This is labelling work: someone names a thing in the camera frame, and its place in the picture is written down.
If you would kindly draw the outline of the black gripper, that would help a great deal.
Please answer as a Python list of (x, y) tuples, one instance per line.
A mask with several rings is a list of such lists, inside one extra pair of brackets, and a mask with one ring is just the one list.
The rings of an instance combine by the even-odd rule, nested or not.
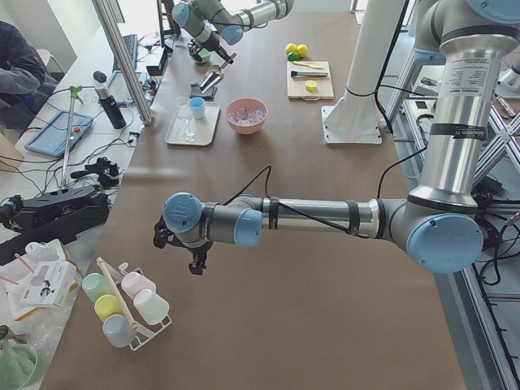
[(166, 245), (187, 249), (192, 254), (192, 261), (188, 265), (191, 274), (203, 275), (206, 269), (207, 251), (211, 248), (209, 241), (203, 241), (201, 244), (189, 247), (167, 227), (163, 217), (160, 217), (154, 225), (153, 244), (158, 249), (163, 249)]
[(223, 65), (231, 65), (234, 63), (236, 53), (229, 54), (219, 43), (214, 44), (212, 50), (223, 60)]

